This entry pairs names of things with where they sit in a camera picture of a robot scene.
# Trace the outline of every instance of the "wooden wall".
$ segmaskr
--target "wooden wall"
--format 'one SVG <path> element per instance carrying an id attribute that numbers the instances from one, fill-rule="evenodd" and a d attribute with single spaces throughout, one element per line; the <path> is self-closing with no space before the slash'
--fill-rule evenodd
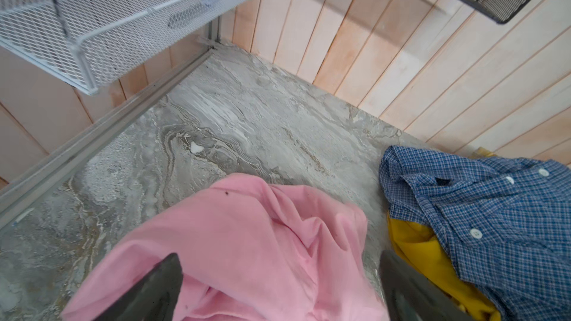
<path id="1" fill-rule="evenodd" d="M 223 39 L 446 152 L 571 163 L 571 1 L 250 0 Z"/>
<path id="2" fill-rule="evenodd" d="M 204 50 L 197 38 L 206 33 L 203 27 L 190 34 L 95 96 L 84 95 L 0 48 L 0 188 L 171 68 Z"/>

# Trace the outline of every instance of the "pink garment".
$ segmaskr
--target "pink garment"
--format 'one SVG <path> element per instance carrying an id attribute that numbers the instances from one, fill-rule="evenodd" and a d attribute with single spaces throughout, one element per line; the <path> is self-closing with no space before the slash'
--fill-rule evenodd
<path id="1" fill-rule="evenodd" d="M 232 174 L 127 234 L 62 317 L 92 320 L 176 252 L 175 321 L 388 321 L 363 273 L 366 233 L 358 207 L 318 189 Z"/>

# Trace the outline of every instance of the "blue plaid shirt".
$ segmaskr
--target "blue plaid shirt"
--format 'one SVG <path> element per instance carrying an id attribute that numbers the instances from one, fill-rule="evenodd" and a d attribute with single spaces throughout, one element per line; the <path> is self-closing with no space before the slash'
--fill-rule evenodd
<path id="1" fill-rule="evenodd" d="M 571 320 L 571 170 L 391 146 L 379 169 L 390 217 L 431 226 L 456 274 L 503 320 Z"/>

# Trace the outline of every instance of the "clothing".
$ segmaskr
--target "clothing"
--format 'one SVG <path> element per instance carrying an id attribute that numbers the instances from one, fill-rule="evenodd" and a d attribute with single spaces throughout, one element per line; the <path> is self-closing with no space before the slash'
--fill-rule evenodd
<path id="1" fill-rule="evenodd" d="M 553 160 L 469 160 L 391 146 L 390 217 L 430 226 L 458 277 L 503 320 L 571 319 L 571 170 Z"/>
<path id="2" fill-rule="evenodd" d="M 387 218 L 395 253 L 476 321 L 500 321 L 500 312 L 473 284 L 461 281 L 429 226 Z"/>
<path id="3" fill-rule="evenodd" d="M 367 218 L 308 186 L 232 174 L 130 232 L 62 313 L 91 320 L 169 253 L 184 274 L 173 320 L 381 320 L 364 275 Z"/>

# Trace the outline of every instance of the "yellow garment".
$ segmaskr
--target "yellow garment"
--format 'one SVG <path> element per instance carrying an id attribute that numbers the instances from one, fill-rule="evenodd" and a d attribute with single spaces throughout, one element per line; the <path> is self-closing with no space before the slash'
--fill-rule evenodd
<path id="1" fill-rule="evenodd" d="M 396 254 L 452 298 L 476 321 L 501 321 L 500 312 L 480 290 L 461 281 L 432 228 L 388 218 L 389 236 Z"/>

